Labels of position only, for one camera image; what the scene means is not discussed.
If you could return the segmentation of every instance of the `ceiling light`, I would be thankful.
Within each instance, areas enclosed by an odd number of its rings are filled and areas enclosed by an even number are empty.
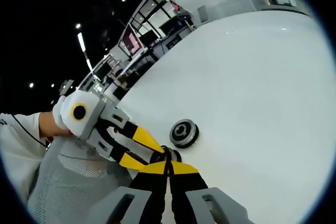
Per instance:
[[[88,65],[90,71],[92,72],[92,71],[93,71],[93,68],[92,68],[92,65],[91,65],[91,63],[90,63],[90,60],[87,59],[87,60],[86,60],[86,63],[87,63],[87,65]]]
[[[85,52],[86,49],[85,49],[85,45],[84,45],[84,40],[83,40],[83,35],[82,35],[82,33],[77,34],[77,37],[78,37],[78,40],[79,40],[80,47],[81,47],[82,51]]]

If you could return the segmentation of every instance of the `black circular sensor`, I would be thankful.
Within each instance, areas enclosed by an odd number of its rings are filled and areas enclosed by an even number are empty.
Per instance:
[[[198,127],[193,121],[183,119],[175,123],[169,137],[177,148],[187,148],[195,143],[199,134]]]
[[[74,109],[74,118],[76,120],[82,120],[86,114],[86,109],[83,105],[79,105]]]

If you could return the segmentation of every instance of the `white glove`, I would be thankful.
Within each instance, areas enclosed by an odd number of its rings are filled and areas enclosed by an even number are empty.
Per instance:
[[[58,102],[55,104],[55,106],[53,107],[53,117],[55,120],[56,125],[63,129],[63,130],[68,130],[68,128],[65,126],[62,117],[61,117],[61,108],[62,105],[65,101],[66,97],[64,95],[60,96],[60,98],[58,99]]]

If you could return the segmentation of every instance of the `white sleeve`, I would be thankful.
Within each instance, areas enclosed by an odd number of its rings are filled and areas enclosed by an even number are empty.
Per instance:
[[[41,155],[45,151],[45,148],[36,142],[27,132],[29,132],[34,138],[46,143],[45,138],[40,139],[39,134],[39,116],[40,113],[35,113],[32,115],[15,115],[15,118],[20,122],[20,125],[12,115],[10,114],[0,114],[0,123],[7,124],[11,126],[15,132],[18,134],[19,138],[23,140],[21,143],[23,146],[29,146],[29,150],[35,155]]]

